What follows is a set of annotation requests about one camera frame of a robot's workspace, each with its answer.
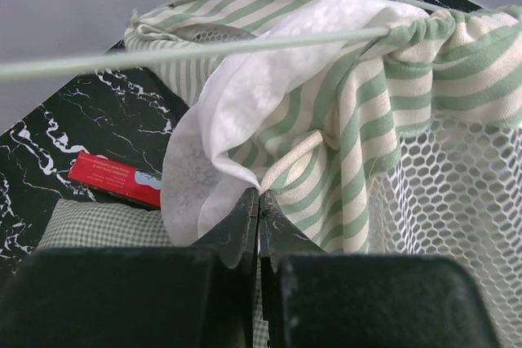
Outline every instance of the striped fabric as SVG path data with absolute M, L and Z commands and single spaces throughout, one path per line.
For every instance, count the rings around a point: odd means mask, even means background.
M 133 17 L 126 48 L 256 38 L 319 1 L 170 0 Z M 387 24 L 387 37 L 345 45 L 228 155 L 323 249 L 367 251 L 372 180 L 398 162 L 401 138 L 423 132 L 437 113 L 505 128 L 522 124 L 520 17 L 519 7 L 505 7 Z M 153 71 L 192 106 L 222 61 L 180 60 Z

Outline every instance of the white fabric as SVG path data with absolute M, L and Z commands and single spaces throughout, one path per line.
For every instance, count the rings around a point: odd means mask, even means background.
M 426 18 L 417 7 L 386 0 L 320 0 L 259 38 L 332 33 Z M 207 80 L 199 101 L 170 138 L 163 165 L 161 209 L 176 245 L 189 245 L 232 210 L 258 176 L 228 158 L 263 124 L 284 95 L 318 74 L 343 42 L 231 55 Z

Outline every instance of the gingham fabric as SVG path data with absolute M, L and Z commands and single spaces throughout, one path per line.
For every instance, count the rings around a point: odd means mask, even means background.
M 348 23 L 376 2 L 381 1 L 170 0 L 167 6 L 135 15 L 125 43 L 128 51 L 141 51 L 255 39 L 273 29 L 284 31 L 286 36 L 331 32 L 334 20 L 339 23 L 334 16 L 342 16 L 342 22 Z M 224 165 L 228 160 L 237 171 L 237 164 L 248 169 L 251 185 L 261 192 L 271 190 L 289 220 L 328 251 L 368 250 L 367 201 L 372 181 L 399 162 L 400 139 L 421 134 L 433 115 L 506 129 L 522 123 L 519 7 L 471 14 L 445 10 L 421 16 L 419 12 L 417 17 L 397 20 L 397 10 L 406 11 L 397 4 L 389 2 L 388 8 L 378 13 L 382 20 L 395 12 L 394 22 L 385 24 L 391 29 L 387 37 L 348 43 L 321 69 L 309 63 L 304 67 L 299 61 L 324 59 L 319 55 L 322 46 L 227 59 L 179 60 L 153 68 L 192 106 L 185 118 L 197 106 L 193 105 L 203 86 L 213 97 L 197 114 L 200 119 L 219 108 L 227 109 L 219 114 L 219 124 L 216 116 L 205 119 L 214 132 L 210 139 L 236 143 L 218 156 L 219 163 Z M 404 15 L 414 15 L 410 9 L 408 12 Z M 299 17 L 292 20 L 297 13 Z M 285 30 L 285 24 L 291 26 Z M 233 73 L 236 64 L 244 65 Z M 297 69 L 296 75 L 310 74 L 310 78 L 300 86 L 282 81 L 282 74 Z M 280 91 L 286 93 L 282 98 Z M 255 123 L 261 126 L 256 129 L 248 128 L 251 113 L 260 117 Z M 204 183 L 211 177 L 187 173 L 187 178 L 195 178 L 193 183 L 179 180 L 197 156 L 191 151 L 186 161 L 173 167 L 170 149 L 185 148 L 177 139 L 173 141 L 176 133 L 192 132 L 190 126 L 181 130 L 182 123 L 173 133 L 163 168 L 166 186 L 162 203 L 165 206 L 169 201 L 163 214 L 174 241 L 188 238 L 184 231 L 175 238 L 182 232 L 180 217 L 186 217 L 192 208 L 190 202 L 180 202 L 188 200 L 181 191 L 189 193 L 204 185 L 196 183 L 199 178 L 204 178 Z M 241 136 L 236 137 L 232 130 L 241 130 Z M 209 156 L 210 142 L 204 143 Z
M 134 246 L 172 246 L 159 211 L 59 200 L 38 249 Z M 267 348 L 268 322 L 263 321 L 260 263 L 255 301 L 254 348 Z

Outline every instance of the black table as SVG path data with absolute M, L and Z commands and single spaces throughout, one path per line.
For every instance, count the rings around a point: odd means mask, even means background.
M 0 287 L 38 245 L 58 199 L 116 201 L 68 180 L 80 151 L 159 173 L 185 109 L 147 69 L 100 71 L 74 78 L 0 136 Z

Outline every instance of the red box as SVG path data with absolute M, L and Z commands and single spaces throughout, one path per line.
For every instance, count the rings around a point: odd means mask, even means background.
M 160 209 L 161 180 L 135 167 L 80 152 L 69 178 L 114 196 Z

